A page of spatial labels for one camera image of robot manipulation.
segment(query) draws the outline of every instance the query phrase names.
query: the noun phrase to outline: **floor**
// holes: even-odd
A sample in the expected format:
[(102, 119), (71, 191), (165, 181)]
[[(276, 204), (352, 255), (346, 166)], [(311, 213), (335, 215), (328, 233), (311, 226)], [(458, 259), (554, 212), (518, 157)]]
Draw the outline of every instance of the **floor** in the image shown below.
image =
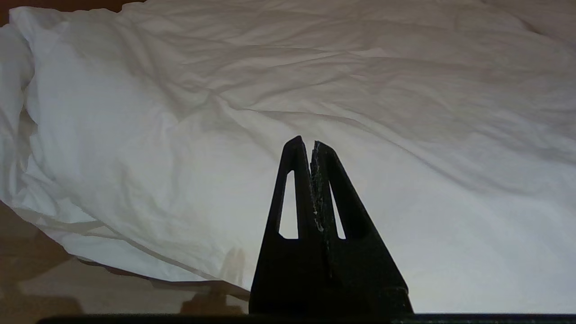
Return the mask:
[(63, 314), (248, 312), (248, 292), (224, 282), (171, 283), (91, 265), (0, 203), (0, 322)]

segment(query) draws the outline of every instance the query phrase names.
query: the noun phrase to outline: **white duvet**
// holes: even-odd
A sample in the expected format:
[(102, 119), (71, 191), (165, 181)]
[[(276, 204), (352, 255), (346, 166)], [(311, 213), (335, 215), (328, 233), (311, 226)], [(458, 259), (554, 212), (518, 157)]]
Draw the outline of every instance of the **white duvet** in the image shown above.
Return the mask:
[(576, 312), (576, 54), (513, 14), (474, 0), (13, 9), (0, 198), (72, 254), (249, 289), (282, 146), (302, 135), (337, 151), (415, 311)]

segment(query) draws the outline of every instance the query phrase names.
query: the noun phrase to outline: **white bedsheet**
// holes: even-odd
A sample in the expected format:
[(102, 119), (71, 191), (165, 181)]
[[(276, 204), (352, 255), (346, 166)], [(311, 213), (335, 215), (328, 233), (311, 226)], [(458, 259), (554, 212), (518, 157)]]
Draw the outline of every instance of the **white bedsheet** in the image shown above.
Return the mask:
[(149, 0), (10, 18), (0, 198), (67, 251), (249, 289), (302, 135), (337, 151), (415, 311), (576, 312), (576, 56), (511, 13)]

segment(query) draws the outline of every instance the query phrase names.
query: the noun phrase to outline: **bed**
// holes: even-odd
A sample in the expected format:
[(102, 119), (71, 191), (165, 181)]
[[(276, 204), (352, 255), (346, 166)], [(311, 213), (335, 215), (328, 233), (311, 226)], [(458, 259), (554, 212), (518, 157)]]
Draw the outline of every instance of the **bed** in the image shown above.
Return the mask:
[[(12, 9), (0, 198), (83, 259), (249, 289), (301, 135), (337, 151), (416, 312), (576, 312), (575, 21), (573, 1)], [(288, 239), (294, 213), (287, 190)]]

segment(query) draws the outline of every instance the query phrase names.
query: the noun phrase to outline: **wrinkled fabric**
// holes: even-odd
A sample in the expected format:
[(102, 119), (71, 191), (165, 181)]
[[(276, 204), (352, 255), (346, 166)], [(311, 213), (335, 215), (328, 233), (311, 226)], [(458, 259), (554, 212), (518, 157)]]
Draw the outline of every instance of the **wrinkled fabric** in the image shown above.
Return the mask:
[(249, 289), (282, 146), (302, 135), (337, 151), (415, 311), (576, 311), (576, 58), (512, 14), (149, 0), (11, 19), (34, 127), (10, 133), (29, 152), (2, 200), (71, 253)]

